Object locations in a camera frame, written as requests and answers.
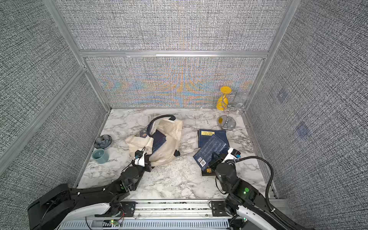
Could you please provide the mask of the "black cover book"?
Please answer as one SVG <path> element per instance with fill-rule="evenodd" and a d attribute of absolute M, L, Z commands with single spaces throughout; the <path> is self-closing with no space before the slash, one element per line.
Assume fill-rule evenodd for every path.
<path fill-rule="evenodd" d="M 215 170 L 211 169 L 211 168 L 207 168 L 204 171 L 201 172 L 202 176 L 216 176 L 216 172 Z"/>

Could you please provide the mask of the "blue book with barcode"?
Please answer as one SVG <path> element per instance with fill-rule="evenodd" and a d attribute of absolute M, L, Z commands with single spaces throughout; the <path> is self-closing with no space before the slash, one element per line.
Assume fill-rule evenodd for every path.
<path fill-rule="evenodd" d="M 213 158 L 217 158 L 225 149 L 229 148 L 229 144 L 224 142 L 216 135 L 212 135 L 211 138 L 199 148 L 199 151 L 193 156 L 195 162 L 200 167 L 201 171 L 204 171 Z"/>

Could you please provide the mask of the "cream canvas tote bag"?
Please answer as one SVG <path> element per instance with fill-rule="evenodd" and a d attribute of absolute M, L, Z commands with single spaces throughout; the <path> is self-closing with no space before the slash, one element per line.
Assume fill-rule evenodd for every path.
<path fill-rule="evenodd" d="M 154 118 L 135 135 L 125 139 L 134 166 L 152 167 L 168 164 L 181 155 L 179 151 L 183 122 L 174 115 Z"/>

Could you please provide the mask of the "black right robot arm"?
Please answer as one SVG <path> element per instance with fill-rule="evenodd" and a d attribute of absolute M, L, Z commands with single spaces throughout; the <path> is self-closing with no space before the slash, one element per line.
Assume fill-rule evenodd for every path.
<path fill-rule="evenodd" d="M 245 160 L 257 159 L 264 162 L 270 169 L 265 195 L 262 195 L 250 183 L 237 175 L 236 164 Z M 232 219 L 242 217 L 262 230 L 305 230 L 287 215 L 271 204 L 269 190 L 274 178 L 274 169 L 265 159 L 258 156 L 241 157 L 241 153 L 229 148 L 228 154 L 216 163 L 215 184 L 217 189 L 227 195 L 224 201 L 226 213 Z"/>

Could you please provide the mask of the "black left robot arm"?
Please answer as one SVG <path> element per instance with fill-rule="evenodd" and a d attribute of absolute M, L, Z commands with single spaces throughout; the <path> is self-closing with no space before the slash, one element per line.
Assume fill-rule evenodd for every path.
<path fill-rule="evenodd" d="M 151 162 L 139 161 L 126 168 L 112 183 L 85 189 L 60 184 L 31 203 L 28 208 L 29 228 L 53 230 L 61 223 L 81 217 L 132 217 L 135 202 L 123 199 L 135 191 L 145 172 L 151 172 Z"/>

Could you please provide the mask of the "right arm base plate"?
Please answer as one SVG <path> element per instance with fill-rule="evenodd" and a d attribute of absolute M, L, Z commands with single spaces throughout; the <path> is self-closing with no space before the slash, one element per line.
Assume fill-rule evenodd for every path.
<path fill-rule="evenodd" d="M 225 201 L 210 201 L 209 206 L 214 217 L 232 216 L 231 206 L 229 206 Z"/>

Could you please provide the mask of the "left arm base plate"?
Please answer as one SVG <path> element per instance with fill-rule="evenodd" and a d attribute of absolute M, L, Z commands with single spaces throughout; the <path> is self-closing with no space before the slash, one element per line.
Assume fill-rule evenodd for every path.
<path fill-rule="evenodd" d="M 133 217 L 136 209 L 135 201 L 115 202 L 110 204 L 110 209 L 101 215 L 95 217 Z"/>

